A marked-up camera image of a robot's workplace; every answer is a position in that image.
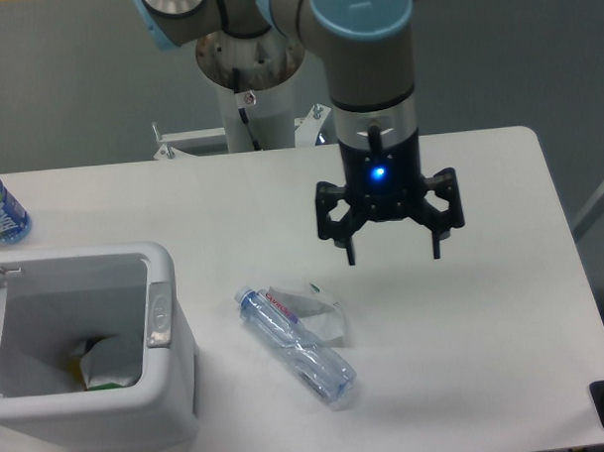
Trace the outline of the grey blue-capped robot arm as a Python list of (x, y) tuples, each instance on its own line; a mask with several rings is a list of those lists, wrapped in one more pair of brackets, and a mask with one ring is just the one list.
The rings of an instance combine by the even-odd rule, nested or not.
[(315, 191), (317, 232), (351, 249), (368, 222), (410, 218), (434, 243), (464, 225), (453, 169), (425, 177), (415, 107), (411, 16), (416, 0), (133, 0), (161, 49), (194, 44), (204, 75), (227, 93), (229, 148), (294, 142), (271, 112), (303, 55), (324, 66), (345, 173)]

